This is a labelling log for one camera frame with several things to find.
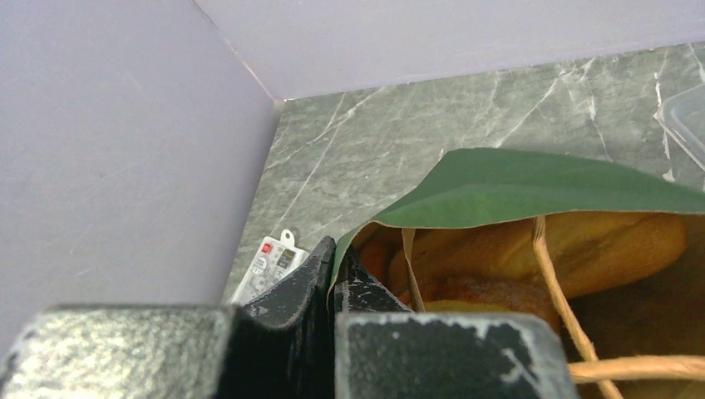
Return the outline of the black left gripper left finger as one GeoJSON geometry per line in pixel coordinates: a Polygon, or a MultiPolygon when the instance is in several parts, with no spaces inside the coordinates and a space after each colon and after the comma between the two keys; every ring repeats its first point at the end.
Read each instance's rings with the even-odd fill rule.
{"type": "Polygon", "coordinates": [[[4,398],[329,398],[323,238],[245,305],[64,305],[39,313],[1,365],[4,398]]]}

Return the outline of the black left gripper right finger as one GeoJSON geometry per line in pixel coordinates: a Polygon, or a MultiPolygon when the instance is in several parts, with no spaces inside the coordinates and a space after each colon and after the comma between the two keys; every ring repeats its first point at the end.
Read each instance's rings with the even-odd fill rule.
{"type": "Polygon", "coordinates": [[[338,398],[576,398],[558,336],[517,313],[412,313],[356,259],[334,289],[338,398]]]}

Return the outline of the green paper bag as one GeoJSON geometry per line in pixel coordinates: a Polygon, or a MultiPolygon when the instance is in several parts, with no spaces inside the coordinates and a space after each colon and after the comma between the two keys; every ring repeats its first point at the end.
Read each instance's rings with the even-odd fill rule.
{"type": "Polygon", "coordinates": [[[338,398],[704,395],[704,194],[622,165],[451,151],[333,275],[338,398]]]}

